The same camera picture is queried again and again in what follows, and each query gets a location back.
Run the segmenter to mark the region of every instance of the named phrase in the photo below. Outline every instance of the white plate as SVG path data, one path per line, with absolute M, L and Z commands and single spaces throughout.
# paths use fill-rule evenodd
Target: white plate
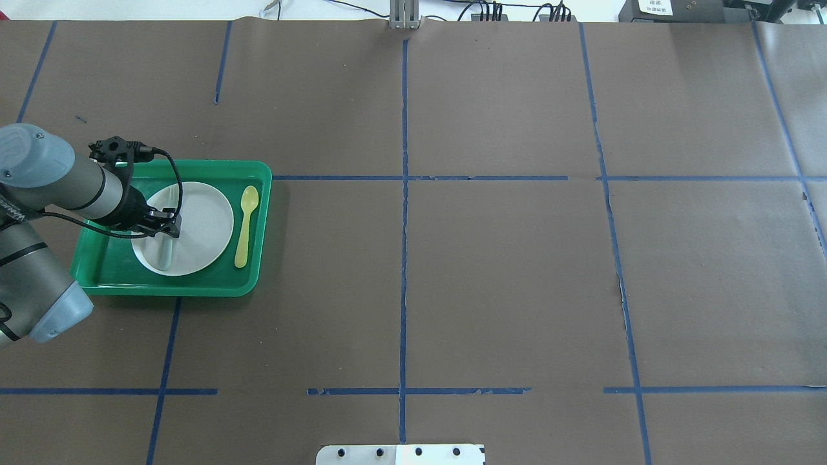
M 159 190 L 146 202 L 159 210 L 175 207 L 168 205 L 170 189 L 175 189 L 177 199 L 178 185 L 174 184 Z M 181 236 L 173 239 L 172 263 L 165 271 L 158 269 L 164 234 L 132 241 L 135 256 L 148 270 L 163 276 L 188 275 L 213 263 L 230 243 L 234 224 L 232 206 L 227 197 L 211 185 L 185 182 L 180 216 Z

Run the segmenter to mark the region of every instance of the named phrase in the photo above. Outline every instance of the white metal plate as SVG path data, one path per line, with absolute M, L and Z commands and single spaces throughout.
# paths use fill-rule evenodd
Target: white metal plate
M 316 465 L 485 465 L 478 444 L 404 444 L 325 446 Z

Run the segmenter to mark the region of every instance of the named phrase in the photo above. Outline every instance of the yellow spoon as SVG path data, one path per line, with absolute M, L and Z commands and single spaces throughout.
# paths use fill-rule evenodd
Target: yellow spoon
M 248 185 L 241 195 L 241 211 L 244 212 L 244 219 L 241 221 L 241 233 L 238 236 L 238 248 L 236 249 L 236 268 L 243 268 L 247 265 L 247 252 L 250 246 L 250 215 L 258 207 L 258 191 L 255 187 Z

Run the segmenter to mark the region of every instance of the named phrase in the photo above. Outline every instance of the white label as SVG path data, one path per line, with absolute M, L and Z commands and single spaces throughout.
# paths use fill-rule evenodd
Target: white label
M 640 11 L 650 15 L 672 15 L 671 0 L 638 0 Z

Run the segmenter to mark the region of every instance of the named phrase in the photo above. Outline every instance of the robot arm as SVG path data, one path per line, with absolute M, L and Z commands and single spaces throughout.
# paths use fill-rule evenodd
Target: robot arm
M 166 153 L 120 137 L 89 147 L 92 161 L 37 126 L 0 127 L 0 348 L 27 334 L 49 341 L 92 312 L 91 300 L 29 223 L 58 216 L 46 206 L 136 237 L 178 237 L 182 196 L 178 208 L 159 211 L 131 186 L 133 163 Z

